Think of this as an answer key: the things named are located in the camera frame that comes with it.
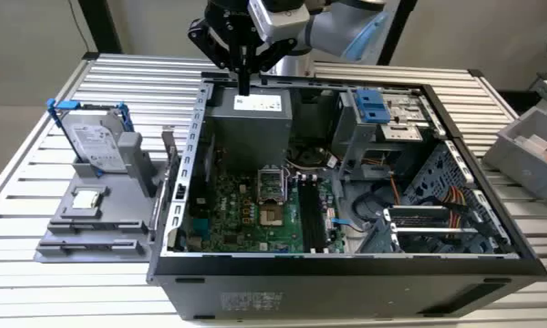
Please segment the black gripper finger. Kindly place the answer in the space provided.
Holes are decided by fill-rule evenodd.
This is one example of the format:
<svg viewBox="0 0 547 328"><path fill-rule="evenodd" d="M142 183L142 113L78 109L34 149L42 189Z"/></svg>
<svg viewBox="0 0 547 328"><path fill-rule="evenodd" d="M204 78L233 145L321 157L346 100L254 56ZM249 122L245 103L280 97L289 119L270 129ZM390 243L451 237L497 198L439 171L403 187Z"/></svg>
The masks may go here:
<svg viewBox="0 0 547 328"><path fill-rule="evenodd" d="M268 71L280 59L289 54L296 46L296 39L285 39L274 42L264 51L257 53L257 45L245 47L242 61L242 94L249 95L250 75Z"/></svg>
<svg viewBox="0 0 547 328"><path fill-rule="evenodd" d="M244 95L244 65L240 47L230 43L225 48L210 34L210 27L204 19L194 19L188 28L188 39L220 69L228 69L237 75L237 94Z"/></svg>

